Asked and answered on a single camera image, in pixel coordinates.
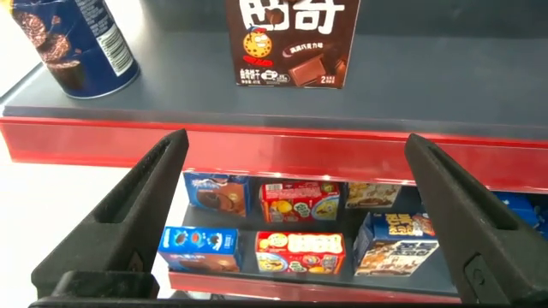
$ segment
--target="blue box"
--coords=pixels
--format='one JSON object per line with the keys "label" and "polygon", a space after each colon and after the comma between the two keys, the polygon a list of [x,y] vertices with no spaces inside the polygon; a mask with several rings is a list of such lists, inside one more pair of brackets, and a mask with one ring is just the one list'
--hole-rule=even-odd
{"label": "blue box", "polygon": [[529,226],[535,228],[539,225],[539,218],[525,196],[510,192],[495,192],[494,194]]}
{"label": "blue box", "polygon": [[251,211],[248,176],[185,173],[190,204],[246,216]]}
{"label": "blue box", "polygon": [[237,229],[165,227],[158,252],[172,270],[238,272],[241,268]]}
{"label": "blue box", "polygon": [[355,275],[409,276],[438,247],[425,213],[369,213],[354,242]]}

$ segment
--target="biscuit box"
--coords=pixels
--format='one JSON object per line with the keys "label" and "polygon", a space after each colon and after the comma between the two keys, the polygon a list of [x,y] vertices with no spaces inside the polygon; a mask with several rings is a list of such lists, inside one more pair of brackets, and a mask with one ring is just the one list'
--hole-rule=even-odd
{"label": "biscuit box", "polygon": [[259,197],[267,222],[329,221],[337,219],[339,186],[318,181],[265,184]]}
{"label": "biscuit box", "polygon": [[516,215],[518,215],[529,226],[535,228],[540,221],[534,212],[533,206],[529,203],[527,197],[511,192],[495,192],[495,196],[508,206]]}
{"label": "biscuit box", "polygon": [[368,209],[391,207],[402,187],[388,184],[368,184],[362,182],[347,185],[347,209]]}
{"label": "biscuit box", "polygon": [[360,0],[225,0],[236,84],[343,88]]}
{"label": "biscuit box", "polygon": [[251,210],[249,177],[185,173],[190,204],[245,216]]}
{"label": "biscuit box", "polygon": [[369,213],[354,242],[355,275],[411,275],[438,246],[427,214]]}
{"label": "biscuit box", "polygon": [[241,268],[237,229],[165,227],[158,252],[172,270],[238,272]]}
{"label": "biscuit box", "polygon": [[338,274],[345,258],[342,234],[258,232],[261,272]]}

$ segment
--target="oreo box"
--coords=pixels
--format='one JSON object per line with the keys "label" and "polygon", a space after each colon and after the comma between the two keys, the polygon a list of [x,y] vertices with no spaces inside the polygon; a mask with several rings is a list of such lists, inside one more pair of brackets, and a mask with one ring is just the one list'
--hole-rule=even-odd
{"label": "oreo box", "polygon": [[185,173],[190,204],[246,216],[251,210],[249,177]]}
{"label": "oreo box", "polygon": [[495,192],[494,194],[529,226],[535,228],[539,225],[539,218],[527,197],[511,192]]}
{"label": "oreo box", "polygon": [[355,275],[409,276],[438,246],[425,213],[369,213],[354,243]]}
{"label": "oreo box", "polygon": [[225,0],[236,84],[343,88],[360,0]]}
{"label": "oreo box", "polygon": [[238,230],[165,227],[158,252],[170,269],[239,272]]}

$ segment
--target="chocolate piece image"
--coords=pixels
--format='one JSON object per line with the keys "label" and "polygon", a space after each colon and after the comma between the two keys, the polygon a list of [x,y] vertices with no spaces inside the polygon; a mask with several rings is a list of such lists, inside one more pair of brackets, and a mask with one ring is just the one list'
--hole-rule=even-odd
{"label": "chocolate piece image", "polygon": [[197,194],[198,202],[204,206],[218,210],[221,207],[221,200],[218,195],[214,192],[198,192]]}
{"label": "chocolate piece image", "polygon": [[86,76],[80,61],[51,62],[46,66],[63,88],[81,90],[84,87]]}
{"label": "chocolate piece image", "polygon": [[235,211],[234,202],[223,194],[199,191],[197,197],[198,201],[205,207],[214,210]]}
{"label": "chocolate piece image", "polygon": [[47,37],[45,25],[38,16],[26,12],[14,12],[14,19],[33,42],[34,47],[40,47],[45,42]]}
{"label": "chocolate piece image", "polygon": [[70,43],[67,37],[61,34],[52,34],[45,43],[40,46],[39,53],[44,62],[58,61],[66,56],[70,50]]}
{"label": "chocolate piece image", "polygon": [[316,56],[289,70],[289,75],[297,86],[307,86],[314,83],[319,76],[325,75],[322,56]]}
{"label": "chocolate piece image", "polygon": [[266,9],[265,10],[266,19],[271,25],[277,25],[283,22],[285,16],[281,9]]}
{"label": "chocolate piece image", "polygon": [[341,51],[335,46],[329,46],[325,50],[324,56],[322,58],[322,62],[324,63],[327,74],[330,74],[330,75],[336,74],[337,65],[340,63],[340,61],[341,61]]}

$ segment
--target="blue cookie can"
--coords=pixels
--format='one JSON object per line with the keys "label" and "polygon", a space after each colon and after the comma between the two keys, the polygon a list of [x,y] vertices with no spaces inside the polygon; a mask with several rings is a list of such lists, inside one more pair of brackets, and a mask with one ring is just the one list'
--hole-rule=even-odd
{"label": "blue cookie can", "polygon": [[139,74],[104,0],[0,0],[73,98],[97,98]]}

